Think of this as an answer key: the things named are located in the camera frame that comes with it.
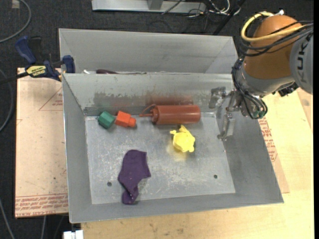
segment black floor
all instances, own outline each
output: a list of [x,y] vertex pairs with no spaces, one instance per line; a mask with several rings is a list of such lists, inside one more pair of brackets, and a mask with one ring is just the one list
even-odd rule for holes
[[[59,59],[57,30],[59,28],[105,29],[118,31],[170,32],[210,35],[216,30],[223,17],[212,15],[195,20],[185,15],[141,12],[92,12],[91,0],[25,0],[31,10],[32,19],[28,27],[18,36],[0,43],[0,69],[7,77],[15,75],[17,67],[27,65],[14,48],[21,36],[40,36],[43,52],[51,54],[52,60]],[[286,15],[297,20],[314,19],[313,0],[247,0],[240,13],[226,24],[220,35],[239,36],[247,17],[259,11],[278,12],[283,9]],[[10,0],[0,0],[0,39],[19,30],[27,21],[27,9],[12,9]],[[16,98],[16,83],[12,82],[13,98]],[[10,107],[8,85],[0,85],[0,127]],[[40,238],[43,217],[18,219],[13,216],[14,174],[15,174],[15,114],[0,132],[0,199],[10,227],[17,239]],[[48,216],[44,238],[53,238],[56,228],[70,230],[67,217]],[[0,239],[11,238],[3,216],[0,215]]]

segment red bottle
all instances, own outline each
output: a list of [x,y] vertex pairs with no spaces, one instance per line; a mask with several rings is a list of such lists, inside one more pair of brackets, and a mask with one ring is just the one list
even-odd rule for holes
[[200,120],[200,108],[196,105],[157,106],[144,109],[141,117],[151,117],[154,124],[193,124]]

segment yellow clamp label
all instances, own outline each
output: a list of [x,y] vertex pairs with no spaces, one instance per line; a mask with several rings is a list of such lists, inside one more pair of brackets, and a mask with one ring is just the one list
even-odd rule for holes
[[35,77],[41,74],[45,74],[45,66],[30,66],[26,72]]

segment small toy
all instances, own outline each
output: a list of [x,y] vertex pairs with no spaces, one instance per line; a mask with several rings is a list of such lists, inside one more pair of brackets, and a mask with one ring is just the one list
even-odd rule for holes
[[183,126],[180,125],[179,133],[176,130],[170,131],[173,137],[173,145],[181,152],[194,152],[195,137]]
[[115,120],[115,124],[123,127],[135,127],[136,119],[132,118],[130,114],[119,111]]
[[114,121],[115,117],[108,112],[102,112],[98,118],[99,124],[106,129],[109,129],[113,125]]

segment blue clamp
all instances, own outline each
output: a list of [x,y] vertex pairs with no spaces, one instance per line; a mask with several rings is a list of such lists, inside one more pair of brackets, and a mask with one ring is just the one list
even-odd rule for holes
[[14,46],[20,56],[28,61],[25,71],[33,78],[46,77],[60,81],[61,74],[55,69],[54,66],[62,64],[65,64],[67,73],[75,73],[74,60],[70,55],[64,56],[61,61],[54,63],[54,66],[52,66],[48,60],[37,63],[37,59],[28,45],[27,36],[20,38]]

